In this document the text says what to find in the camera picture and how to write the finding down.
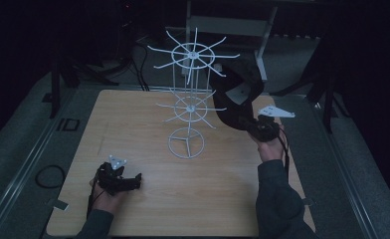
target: hand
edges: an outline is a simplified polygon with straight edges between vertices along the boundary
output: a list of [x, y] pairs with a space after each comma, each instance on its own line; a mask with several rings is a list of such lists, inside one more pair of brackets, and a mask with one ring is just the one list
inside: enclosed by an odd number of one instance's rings
[[[280, 124], [280, 129], [280, 138], [284, 143], [286, 143], [286, 137], [283, 133], [285, 127]], [[260, 158], [262, 162], [283, 158], [284, 147], [282, 146], [278, 138], [275, 138], [268, 142], [261, 142], [255, 137], [253, 137], [250, 133], [248, 133], [248, 135], [258, 145], [258, 152], [260, 153]]]
[[[90, 181], [90, 185], [93, 186], [94, 180]], [[93, 208], [97, 210], [102, 210], [109, 212], [111, 214], [115, 214], [122, 204], [126, 192], [118, 192], [114, 196], [111, 196], [108, 194], [108, 192], [104, 191], [98, 183], [96, 183], [96, 187], [94, 188], [94, 195], [93, 195]]]

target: cable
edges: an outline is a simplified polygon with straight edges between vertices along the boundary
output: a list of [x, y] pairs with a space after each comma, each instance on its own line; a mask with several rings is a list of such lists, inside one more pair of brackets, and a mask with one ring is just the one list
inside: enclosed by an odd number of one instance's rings
[[289, 157], [289, 140], [288, 140], [288, 137], [286, 136], [285, 131], [282, 130], [281, 128], [280, 128], [280, 130], [282, 131], [282, 133], [285, 135], [285, 138], [286, 138], [286, 143], [284, 143], [282, 138], [279, 135], [277, 136], [277, 138], [279, 139], [279, 142], [283, 146], [283, 150], [285, 151], [285, 171], [286, 171], [286, 174], [288, 175], [288, 178], [289, 178], [289, 168], [290, 168], [290, 163], [291, 163], [290, 157]]
[[114, 75], [108, 75], [108, 79], [113, 80], [113, 79], [123, 75], [126, 71], [129, 70], [129, 68], [130, 68], [130, 61], [125, 65], [125, 67], [120, 72], [117, 72]]
[[93, 209], [93, 204], [94, 202], [97, 200], [97, 198], [99, 198], [99, 196], [101, 195], [101, 193], [97, 196], [96, 200], [93, 200], [94, 198], [94, 191], [96, 190], [96, 183], [98, 182], [98, 170], [96, 172], [96, 175], [94, 176], [94, 179], [93, 179], [93, 185], [91, 187], [91, 193], [90, 193], [90, 196], [89, 196], [89, 203], [87, 205], [87, 218], [89, 218], [90, 216], [90, 212], [91, 210]]
[[103, 190], [103, 191], [96, 197], [96, 199], [94, 199], [93, 204], [97, 201], [97, 199], [98, 199], [104, 192], [105, 192], [105, 190]]
[[149, 92], [149, 86], [146, 83], [146, 81], [145, 81], [145, 79], [143, 77], [143, 74], [142, 74], [142, 69], [143, 69], [143, 66], [145, 64], [145, 61], [146, 61], [146, 58], [147, 58], [147, 55], [148, 55], [148, 51], [146, 50], [146, 48], [144, 46], [142, 46], [141, 44], [139, 44], [137, 42], [135, 42], [135, 46], [138, 46], [138, 47], [142, 48], [144, 50], [144, 52], [145, 52], [145, 55], [144, 55], [144, 57], [142, 59], [142, 63], [141, 63], [141, 66], [139, 67], [139, 69], [138, 69], [138, 67], [136, 65], [136, 62], [134, 61], [133, 58], [131, 58], [131, 63], [132, 63], [133, 67], [136, 70], [135, 74], [136, 74], [136, 77], [137, 77], [137, 79], [139, 81], [139, 84], [141, 85], [142, 90]]
[[[40, 174], [43, 173], [45, 170], [49, 169], [49, 168], [56, 168], [58, 169], [61, 174], [62, 174], [62, 183], [58, 184], [58, 185], [45, 185], [43, 184], [41, 181], [40, 181]], [[52, 189], [52, 188], [58, 188], [58, 187], [62, 187], [63, 183], [65, 182], [65, 179], [66, 179], [66, 174], [65, 174], [65, 171], [58, 165], [48, 165], [48, 166], [45, 166], [43, 167], [42, 169], [40, 169], [36, 176], [35, 176], [35, 182], [37, 183], [37, 185], [39, 185], [40, 187], [43, 187], [43, 188], [48, 188], [48, 189]]]

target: wooden tabletop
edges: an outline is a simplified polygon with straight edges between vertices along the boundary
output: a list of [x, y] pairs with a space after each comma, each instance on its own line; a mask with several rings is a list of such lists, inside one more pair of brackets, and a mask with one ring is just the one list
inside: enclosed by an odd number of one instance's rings
[[[108, 156], [127, 159], [123, 177], [142, 173], [138, 190], [129, 191], [114, 218], [111, 236], [258, 236], [255, 201], [256, 144], [245, 131], [224, 125], [215, 112], [192, 123], [205, 139], [194, 158], [175, 156], [169, 136], [188, 122], [173, 119], [177, 98], [171, 92], [100, 92], [77, 149], [59, 199], [66, 211], [55, 209], [47, 226], [52, 236], [74, 236], [86, 221], [89, 181]], [[254, 112], [273, 105], [259, 96]], [[212, 99], [208, 106], [214, 107]], [[290, 184], [304, 197], [295, 165]], [[308, 208], [304, 219], [314, 229]]]

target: dark sleeve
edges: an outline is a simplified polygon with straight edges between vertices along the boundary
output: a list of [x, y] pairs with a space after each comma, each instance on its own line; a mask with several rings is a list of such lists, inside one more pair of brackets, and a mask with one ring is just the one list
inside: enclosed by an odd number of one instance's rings
[[303, 221], [303, 202], [289, 186], [283, 162], [263, 162], [258, 166], [258, 178], [256, 207], [260, 238], [317, 238]]
[[106, 211], [92, 210], [76, 239], [104, 239], [110, 230], [113, 215]]

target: metal stand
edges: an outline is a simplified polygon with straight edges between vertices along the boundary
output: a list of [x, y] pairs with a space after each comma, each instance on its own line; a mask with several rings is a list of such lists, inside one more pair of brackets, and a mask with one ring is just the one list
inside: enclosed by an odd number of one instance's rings
[[[221, 44], [223, 40], [211, 45], [205, 46], [197, 43], [197, 31], [195, 31], [195, 38], [193, 43], [179, 43], [168, 32], [167, 35], [176, 42], [177, 46], [172, 51], [155, 49], [150, 46], [150, 50], [156, 52], [163, 52], [170, 54], [172, 62], [162, 65], [154, 66], [155, 69], [162, 69], [168, 66], [173, 66], [173, 87], [170, 92], [175, 96], [176, 103], [173, 106], [157, 104], [160, 107], [172, 108], [175, 117], [167, 119], [171, 121], [175, 119], [188, 122], [187, 127], [182, 127], [173, 132], [169, 139], [168, 145], [170, 151], [181, 158], [193, 158], [198, 156], [204, 149], [205, 140], [201, 132], [193, 128], [193, 123], [196, 121], [203, 121], [209, 127], [214, 128], [205, 120], [205, 116], [209, 111], [224, 111], [225, 109], [211, 109], [208, 108], [207, 100], [214, 95], [214, 92], [209, 91], [210, 74], [213, 71], [221, 77], [226, 77], [216, 70], [212, 65], [217, 58], [237, 58], [235, 56], [216, 56], [213, 47]], [[188, 74], [184, 75], [185, 87], [183, 91], [177, 91], [176, 88], [176, 69], [186, 69]], [[207, 71], [207, 85], [205, 90], [200, 90], [199, 87], [199, 71], [208, 69]]]

